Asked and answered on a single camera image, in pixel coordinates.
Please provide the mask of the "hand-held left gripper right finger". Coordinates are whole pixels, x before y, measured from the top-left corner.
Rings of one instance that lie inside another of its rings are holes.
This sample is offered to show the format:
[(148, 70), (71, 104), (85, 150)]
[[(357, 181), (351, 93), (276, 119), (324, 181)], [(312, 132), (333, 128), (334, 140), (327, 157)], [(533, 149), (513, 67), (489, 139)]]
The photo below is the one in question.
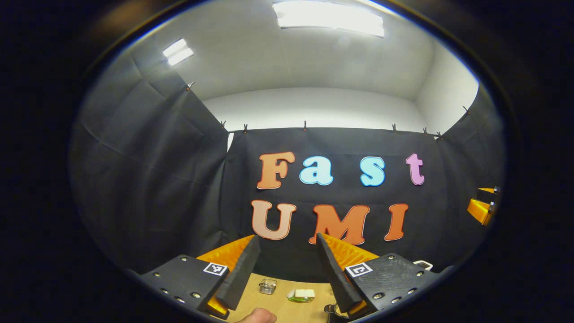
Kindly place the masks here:
[(318, 258), (341, 312), (352, 320), (390, 316), (444, 280), (397, 253), (378, 256), (330, 235), (316, 235)]

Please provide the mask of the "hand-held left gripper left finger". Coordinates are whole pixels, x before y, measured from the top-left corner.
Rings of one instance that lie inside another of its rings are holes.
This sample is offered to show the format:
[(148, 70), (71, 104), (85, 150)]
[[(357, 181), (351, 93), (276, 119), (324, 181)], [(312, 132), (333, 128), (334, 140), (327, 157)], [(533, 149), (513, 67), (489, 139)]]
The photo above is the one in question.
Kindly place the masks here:
[(225, 320), (237, 309), (260, 251), (260, 239), (250, 235), (201, 256), (178, 255), (137, 280), (189, 314)]

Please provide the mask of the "steel pot with black handles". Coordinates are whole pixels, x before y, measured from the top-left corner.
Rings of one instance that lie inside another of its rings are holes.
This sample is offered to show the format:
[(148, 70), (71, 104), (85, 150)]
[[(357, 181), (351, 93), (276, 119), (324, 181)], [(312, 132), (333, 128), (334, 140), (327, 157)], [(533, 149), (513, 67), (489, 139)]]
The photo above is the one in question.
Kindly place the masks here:
[(324, 307), (324, 313), (327, 314), (326, 323), (350, 323), (350, 317), (340, 311), (338, 304), (328, 304)]

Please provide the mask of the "lettuce sandwich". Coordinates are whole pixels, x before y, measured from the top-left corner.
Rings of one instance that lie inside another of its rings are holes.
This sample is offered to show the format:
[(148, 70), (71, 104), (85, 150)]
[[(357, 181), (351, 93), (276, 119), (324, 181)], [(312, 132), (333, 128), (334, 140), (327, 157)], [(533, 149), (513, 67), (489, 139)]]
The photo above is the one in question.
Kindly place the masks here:
[(308, 303), (316, 298), (314, 289), (294, 289), (287, 293), (289, 302)]

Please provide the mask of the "black backdrop cloth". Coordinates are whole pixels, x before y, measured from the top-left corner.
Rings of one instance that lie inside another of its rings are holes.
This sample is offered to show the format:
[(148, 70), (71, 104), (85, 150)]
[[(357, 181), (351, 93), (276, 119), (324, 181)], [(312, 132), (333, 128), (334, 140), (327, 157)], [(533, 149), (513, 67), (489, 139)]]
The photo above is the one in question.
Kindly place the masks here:
[(158, 55), (111, 63), (74, 125), (70, 178), (103, 251), (139, 274), (260, 237), (255, 272), (325, 282), (322, 233), (437, 270), (465, 259), (486, 228), (467, 213), (503, 186), (504, 126), (479, 89), (443, 138), (296, 127), (228, 132)]

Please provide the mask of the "row of backdrop clips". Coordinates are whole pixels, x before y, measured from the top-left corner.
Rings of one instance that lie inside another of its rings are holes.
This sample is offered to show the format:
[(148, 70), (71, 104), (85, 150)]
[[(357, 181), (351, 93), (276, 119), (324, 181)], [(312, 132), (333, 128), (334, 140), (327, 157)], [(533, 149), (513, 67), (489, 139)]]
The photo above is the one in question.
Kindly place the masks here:
[(295, 87), (204, 100), (228, 131), (348, 127), (445, 133), (474, 102), (477, 84), (424, 86), (414, 101), (365, 91)]

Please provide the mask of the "small ceiling light panel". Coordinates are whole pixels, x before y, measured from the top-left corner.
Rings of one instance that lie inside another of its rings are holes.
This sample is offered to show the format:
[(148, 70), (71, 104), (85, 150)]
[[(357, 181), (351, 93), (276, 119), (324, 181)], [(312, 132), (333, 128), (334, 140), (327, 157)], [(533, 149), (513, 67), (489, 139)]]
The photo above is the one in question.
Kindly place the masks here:
[(193, 50), (188, 47), (185, 39), (180, 38), (162, 51), (164, 57), (166, 57), (168, 64), (174, 66), (185, 59), (192, 57), (194, 55)]

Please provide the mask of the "large ceiling light panel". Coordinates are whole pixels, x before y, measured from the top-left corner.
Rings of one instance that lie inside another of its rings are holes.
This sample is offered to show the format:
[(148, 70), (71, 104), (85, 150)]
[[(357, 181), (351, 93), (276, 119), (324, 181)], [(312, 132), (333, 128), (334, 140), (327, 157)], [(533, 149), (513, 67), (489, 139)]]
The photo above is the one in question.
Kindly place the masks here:
[(315, 0), (275, 2), (271, 5), (279, 27), (324, 27), (385, 37), (383, 18), (368, 10)]

